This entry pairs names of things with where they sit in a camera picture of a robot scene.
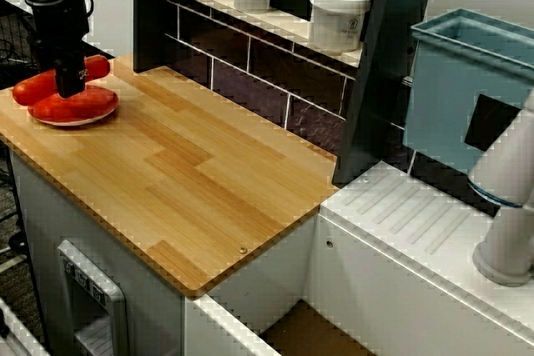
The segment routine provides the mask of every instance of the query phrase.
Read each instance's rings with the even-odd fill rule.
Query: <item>tile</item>
[[[282,38],[281,36],[276,35],[274,33],[265,31],[262,28],[255,27],[252,24],[239,20],[238,18],[232,17],[226,13],[214,10],[214,19],[221,21],[222,23],[228,24],[231,27],[240,29],[241,31],[249,33],[250,35],[253,35],[257,38],[263,39],[264,41],[280,46],[281,48],[291,50],[291,48],[293,47],[293,43],[290,40]]]
[[[250,50],[254,75],[332,113],[340,112],[344,77],[257,40]]]
[[[168,60],[173,60],[169,67],[174,71],[209,88],[211,84],[211,58],[197,52],[187,45],[167,38]]]
[[[185,6],[192,10],[195,10],[195,12],[199,12],[207,17],[209,17],[209,15],[211,14],[211,7],[206,6],[205,4],[202,4],[196,0],[169,0],[169,1],[177,5]]]
[[[499,210],[496,205],[488,202],[471,189],[469,179],[464,173],[428,158],[424,154],[417,153],[411,176],[477,208],[491,217],[495,217]]]
[[[315,50],[299,45],[298,43],[295,44],[294,52],[295,54],[308,58],[309,60],[319,63],[323,66],[333,68],[340,73],[347,74],[352,78],[356,77],[356,71],[358,71],[358,68],[349,66],[348,64],[331,58],[323,53],[316,52]]]
[[[287,130],[337,155],[346,122],[314,105],[291,97]]]
[[[408,173],[414,150],[402,144],[404,131],[393,125],[390,126],[386,136],[381,159],[390,166]]]
[[[408,105],[410,104],[411,86],[400,84],[399,97],[393,110],[391,122],[399,127],[406,125],[406,114],[408,113]]]
[[[249,37],[180,8],[180,39],[236,67],[247,68]]]
[[[214,61],[213,74],[214,92],[272,123],[284,126],[287,93],[217,60]]]

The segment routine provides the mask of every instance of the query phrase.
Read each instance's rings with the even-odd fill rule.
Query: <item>wood grain surface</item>
[[[184,295],[197,298],[317,212],[335,157],[168,68],[93,82],[98,123],[39,123],[0,92],[0,139]]]

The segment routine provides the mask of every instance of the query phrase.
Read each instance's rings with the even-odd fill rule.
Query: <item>ridged white surface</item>
[[[502,287],[471,260],[491,226],[484,213],[383,162],[322,203],[320,213],[534,343],[534,283]]]

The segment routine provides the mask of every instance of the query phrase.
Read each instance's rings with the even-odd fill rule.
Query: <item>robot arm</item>
[[[33,51],[40,68],[56,70],[58,93],[69,98],[85,88],[83,36],[89,32],[85,0],[25,0],[33,10]]]

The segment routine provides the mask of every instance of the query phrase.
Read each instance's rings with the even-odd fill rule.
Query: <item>blue bin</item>
[[[468,173],[478,97],[521,108],[534,87],[534,31],[464,9],[414,25],[419,40],[403,143]]]

